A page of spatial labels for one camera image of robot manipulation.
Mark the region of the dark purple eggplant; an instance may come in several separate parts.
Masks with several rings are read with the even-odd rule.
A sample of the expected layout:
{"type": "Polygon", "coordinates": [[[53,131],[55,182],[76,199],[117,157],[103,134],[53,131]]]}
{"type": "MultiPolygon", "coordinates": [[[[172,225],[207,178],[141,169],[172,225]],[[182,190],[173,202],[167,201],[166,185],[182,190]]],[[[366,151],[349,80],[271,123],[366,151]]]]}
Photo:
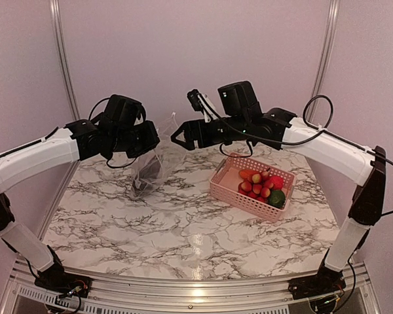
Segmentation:
{"type": "Polygon", "coordinates": [[[157,155],[151,157],[139,171],[139,178],[148,181],[155,181],[158,179],[161,170],[161,162],[157,155]]]}

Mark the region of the clear zip top bag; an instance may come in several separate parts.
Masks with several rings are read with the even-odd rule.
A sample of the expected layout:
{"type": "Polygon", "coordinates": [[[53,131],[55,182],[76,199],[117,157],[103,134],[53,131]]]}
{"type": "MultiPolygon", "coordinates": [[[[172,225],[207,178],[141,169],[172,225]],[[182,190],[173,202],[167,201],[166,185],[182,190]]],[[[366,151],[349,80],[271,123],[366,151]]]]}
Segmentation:
{"type": "Polygon", "coordinates": [[[169,176],[183,163],[187,151],[171,142],[170,136],[179,128],[176,113],[157,127],[160,143],[132,164],[130,197],[140,199],[167,183],[169,176]]]}

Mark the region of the green cucumber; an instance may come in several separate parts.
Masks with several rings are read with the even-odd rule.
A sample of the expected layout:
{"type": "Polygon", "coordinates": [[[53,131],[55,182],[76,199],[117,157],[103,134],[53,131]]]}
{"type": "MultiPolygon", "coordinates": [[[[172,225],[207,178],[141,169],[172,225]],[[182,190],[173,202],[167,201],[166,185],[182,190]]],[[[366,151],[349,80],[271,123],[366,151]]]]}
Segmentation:
{"type": "Polygon", "coordinates": [[[150,195],[157,186],[154,181],[148,181],[143,178],[134,177],[131,186],[132,198],[143,198],[150,195]]]}

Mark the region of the bunch of red lychees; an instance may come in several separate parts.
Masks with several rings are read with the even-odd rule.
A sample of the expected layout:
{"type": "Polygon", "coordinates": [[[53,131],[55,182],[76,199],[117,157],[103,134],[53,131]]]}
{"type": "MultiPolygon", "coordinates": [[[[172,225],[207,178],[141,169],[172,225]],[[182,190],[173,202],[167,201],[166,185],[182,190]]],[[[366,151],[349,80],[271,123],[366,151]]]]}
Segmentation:
{"type": "Polygon", "coordinates": [[[241,178],[238,193],[260,202],[266,202],[272,191],[269,188],[270,176],[270,171],[258,171],[246,180],[241,178]]]}

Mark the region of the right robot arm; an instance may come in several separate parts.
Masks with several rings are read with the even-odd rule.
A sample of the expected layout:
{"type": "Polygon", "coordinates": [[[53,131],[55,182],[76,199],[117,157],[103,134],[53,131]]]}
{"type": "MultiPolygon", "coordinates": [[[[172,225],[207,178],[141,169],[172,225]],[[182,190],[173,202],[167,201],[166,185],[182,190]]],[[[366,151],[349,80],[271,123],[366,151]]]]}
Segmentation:
{"type": "Polygon", "coordinates": [[[263,143],[276,150],[288,150],[321,163],[356,184],[352,205],[335,243],[328,249],[311,287],[325,293],[342,276],[351,255],[383,214],[386,189],[385,151],[365,147],[330,133],[325,126],[313,126],[306,118],[281,108],[263,113],[252,84],[245,80],[218,90],[226,117],[217,114],[208,96],[197,89],[187,94],[200,120],[184,122],[171,136],[173,143],[187,150],[235,141],[263,143]]]}

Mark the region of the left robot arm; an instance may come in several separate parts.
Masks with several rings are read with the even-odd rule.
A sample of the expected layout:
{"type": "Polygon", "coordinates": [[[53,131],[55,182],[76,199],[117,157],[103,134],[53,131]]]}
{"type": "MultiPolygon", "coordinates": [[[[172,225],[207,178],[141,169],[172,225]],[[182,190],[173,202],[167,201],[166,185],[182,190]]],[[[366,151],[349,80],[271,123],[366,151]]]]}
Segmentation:
{"type": "Polygon", "coordinates": [[[100,155],[106,160],[123,152],[131,160],[153,150],[160,142],[154,123],[141,102],[112,95],[103,112],[55,128],[47,136],[0,153],[0,238],[36,270],[37,280],[56,291],[69,286],[69,275],[56,253],[42,243],[10,210],[6,192],[54,167],[100,155]]]}

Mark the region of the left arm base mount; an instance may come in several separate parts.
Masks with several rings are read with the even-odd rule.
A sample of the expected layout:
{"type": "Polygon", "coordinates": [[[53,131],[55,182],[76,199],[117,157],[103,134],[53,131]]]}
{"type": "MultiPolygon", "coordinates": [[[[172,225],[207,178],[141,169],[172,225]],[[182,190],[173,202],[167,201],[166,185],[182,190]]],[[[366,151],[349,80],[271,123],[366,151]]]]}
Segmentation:
{"type": "Polygon", "coordinates": [[[86,298],[90,291],[92,279],[83,275],[63,273],[62,276],[53,278],[53,281],[40,276],[38,279],[35,279],[34,284],[37,287],[59,292],[65,296],[68,296],[69,292],[74,290],[76,287],[80,287],[81,289],[77,292],[77,295],[81,298],[86,298]]]}

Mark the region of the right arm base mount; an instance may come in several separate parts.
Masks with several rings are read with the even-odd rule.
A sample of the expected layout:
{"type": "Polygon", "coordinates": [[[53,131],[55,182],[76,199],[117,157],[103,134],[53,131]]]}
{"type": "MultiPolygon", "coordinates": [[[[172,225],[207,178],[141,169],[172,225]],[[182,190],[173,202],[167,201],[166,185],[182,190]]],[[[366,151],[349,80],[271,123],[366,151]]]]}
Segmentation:
{"type": "Polygon", "coordinates": [[[325,277],[321,275],[309,275],[305,277],[293,278],[288,281],[288,290],[294,300],[311,298],[344,290],[346,283],[343,277],[325,277]]]}

